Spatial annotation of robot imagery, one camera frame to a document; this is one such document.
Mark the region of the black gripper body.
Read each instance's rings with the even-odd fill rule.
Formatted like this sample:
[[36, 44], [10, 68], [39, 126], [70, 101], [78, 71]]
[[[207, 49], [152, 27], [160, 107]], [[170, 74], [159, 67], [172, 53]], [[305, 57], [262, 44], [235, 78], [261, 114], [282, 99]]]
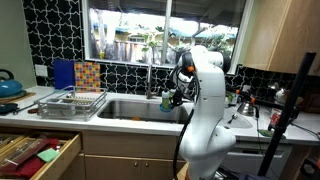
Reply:
[[173, 107], [182, 105], [182, 94], [179, 90], [170, 90], [170, 102]]

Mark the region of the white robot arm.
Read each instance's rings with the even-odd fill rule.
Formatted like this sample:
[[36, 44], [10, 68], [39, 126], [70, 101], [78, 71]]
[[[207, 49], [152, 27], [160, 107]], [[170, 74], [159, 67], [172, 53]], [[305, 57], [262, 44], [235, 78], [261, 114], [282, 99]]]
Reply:
[[193, 64], [200, 92], [179, 154], [189, 163], [187, 177], [190, 180], [213, 180], [216, 170], [236, 142], [230, 129], [218, 125], [225, 109], [223, 56], [202, 45], [193, 46], [186, 55]]

